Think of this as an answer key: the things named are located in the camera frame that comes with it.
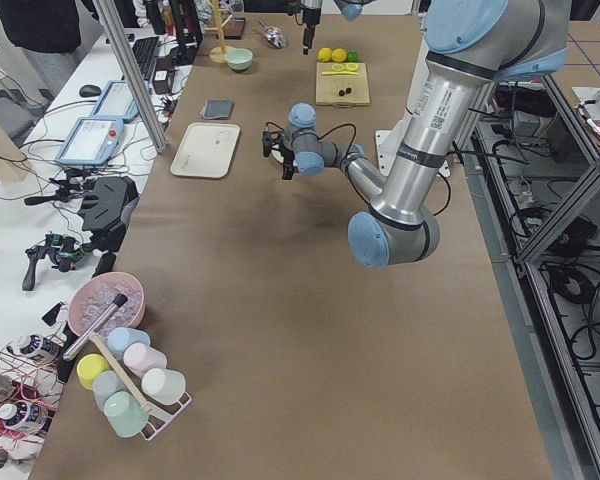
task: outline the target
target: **black box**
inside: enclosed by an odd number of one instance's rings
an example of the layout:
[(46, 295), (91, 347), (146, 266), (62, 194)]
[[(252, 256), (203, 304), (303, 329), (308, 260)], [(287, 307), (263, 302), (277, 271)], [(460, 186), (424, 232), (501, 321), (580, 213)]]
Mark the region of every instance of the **black box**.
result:
[(153, 81), (151, 82), (153, 90), (158, 95), (171, 93), (175, 74), (176, 70), (173, 66), (173, 59), (171, 57), (158, 57), (153, 70)]

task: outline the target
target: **wooden cutting board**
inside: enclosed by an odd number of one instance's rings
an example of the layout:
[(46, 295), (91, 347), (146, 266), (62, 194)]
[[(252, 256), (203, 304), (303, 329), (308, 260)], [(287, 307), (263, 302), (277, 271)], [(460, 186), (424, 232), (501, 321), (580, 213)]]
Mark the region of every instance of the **wooden cutting board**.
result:
[[(316, 63), (316, 105), (371, 105), (367, 66), (358, 63), (358, 75), (322, 75), (331, 72), (333, 63)], [(351, 88), (351, 93), (339, 96), (340, 90)]]

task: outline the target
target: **yellow lemon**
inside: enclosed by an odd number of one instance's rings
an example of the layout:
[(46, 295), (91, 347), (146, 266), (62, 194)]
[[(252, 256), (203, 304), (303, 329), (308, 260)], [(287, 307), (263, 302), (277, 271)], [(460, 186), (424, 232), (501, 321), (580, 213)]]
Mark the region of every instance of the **yellow lemon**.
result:
[(347, 59), (347, 51), (344, 48), (336, 48), (331, 53), (331, 60), (334, 62), (344, 62)]
[(331, 60), (331, 49), (329, 47), (322, 47), (318, 52), (319, 62), (328, 62)]

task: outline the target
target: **black mouse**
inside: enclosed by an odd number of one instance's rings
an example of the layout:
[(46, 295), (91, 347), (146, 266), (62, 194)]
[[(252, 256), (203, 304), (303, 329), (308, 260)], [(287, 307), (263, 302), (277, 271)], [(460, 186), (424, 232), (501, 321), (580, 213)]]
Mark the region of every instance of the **black mouse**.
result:
[(82, 98), (97, 97), (101, 93), (102, 93), (102, 89), (97, 85), (83, 85), (82, 87), (80, 87), (80, 90), (78, 91), (78, 94)]

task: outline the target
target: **pink bowl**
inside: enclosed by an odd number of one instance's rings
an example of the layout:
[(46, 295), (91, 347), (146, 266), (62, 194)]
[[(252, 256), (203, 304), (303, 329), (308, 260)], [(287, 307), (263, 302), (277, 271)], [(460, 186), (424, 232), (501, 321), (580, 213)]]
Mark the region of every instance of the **pink bowl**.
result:
[(109, 301), (107, 298), (117, 293), (124, 293), (129, 300), (120, 310), (105, 323), (98, 333), (103, 337), (116, 327), (138, 326), (145, 310), (144, 290), (136, 277), (124, 272), (109, 272), (98, 275), (85, 283), (76, 292), (69, 305), (69, 327), (76, 335), (82, 335), (104, 311)]

